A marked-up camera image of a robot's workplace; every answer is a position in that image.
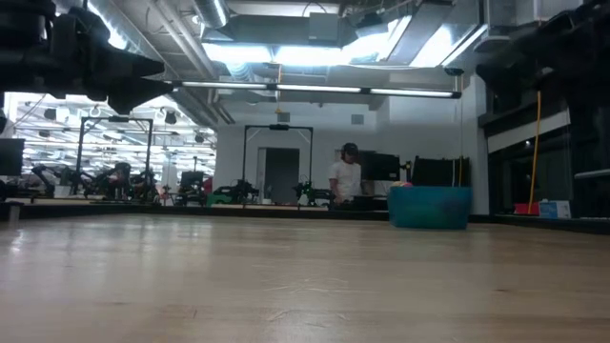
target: plastic tub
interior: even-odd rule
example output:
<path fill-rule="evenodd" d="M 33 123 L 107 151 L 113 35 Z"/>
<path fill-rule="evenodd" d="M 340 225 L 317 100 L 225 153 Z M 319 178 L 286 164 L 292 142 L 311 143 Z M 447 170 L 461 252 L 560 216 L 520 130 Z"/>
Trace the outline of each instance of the plastic tub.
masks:
<path fill-rule="evenodd" d="M 473 192 L 465 187 L 392 187 L 390 223 L 397 228 L 464 230 Z"/>

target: white t-shirt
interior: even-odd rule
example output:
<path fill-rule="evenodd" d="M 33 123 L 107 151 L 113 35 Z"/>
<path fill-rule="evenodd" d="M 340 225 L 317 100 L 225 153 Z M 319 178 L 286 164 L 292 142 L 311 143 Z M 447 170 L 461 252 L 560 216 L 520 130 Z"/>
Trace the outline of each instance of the white t-shirt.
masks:
<path fill-rule="evenodd" d="M 362 168 L 359 164 L 349 164 L 341 160 L 331 166 L 328 178 L 337 180 L 339 195 L 343 200 L 353 200 L 355 195 L 361 193 L 361 173 Z"/>

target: wooden floor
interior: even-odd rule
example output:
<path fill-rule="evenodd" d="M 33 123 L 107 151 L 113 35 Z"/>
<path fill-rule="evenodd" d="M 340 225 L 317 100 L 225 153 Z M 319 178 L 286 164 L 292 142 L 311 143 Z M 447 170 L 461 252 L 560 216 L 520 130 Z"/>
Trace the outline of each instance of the wooden floor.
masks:
<path fill-rule="evenodd" d="M 610 238 L 182 216 L 0 231 L 0 341 L 610 342 Z"/>

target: man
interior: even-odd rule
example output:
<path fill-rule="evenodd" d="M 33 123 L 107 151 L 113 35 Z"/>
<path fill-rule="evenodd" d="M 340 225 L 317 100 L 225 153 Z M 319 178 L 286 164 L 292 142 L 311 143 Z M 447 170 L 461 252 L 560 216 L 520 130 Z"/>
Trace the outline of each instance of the man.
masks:
<path fill-rule="evenodd" d="M 352 201 L 354 196 L 361 194 L 362 170 L 357 159 L 358 146 L 354 143 L 347 143 L 341 149 L 341 160 L 331 166 L 329 179 L 337 205 L 341 205 L 345 201 Z"/>

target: door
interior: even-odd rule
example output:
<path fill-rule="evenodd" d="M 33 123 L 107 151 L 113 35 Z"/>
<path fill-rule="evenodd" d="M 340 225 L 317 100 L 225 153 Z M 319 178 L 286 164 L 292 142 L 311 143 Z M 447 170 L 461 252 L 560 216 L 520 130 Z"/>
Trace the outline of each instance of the door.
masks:
<path fill-rule="evenodd" d="M 298 184 L 299 149 L 267 148 L 265 161 L 265 193 L 280 204 L 295 204 Z"/>

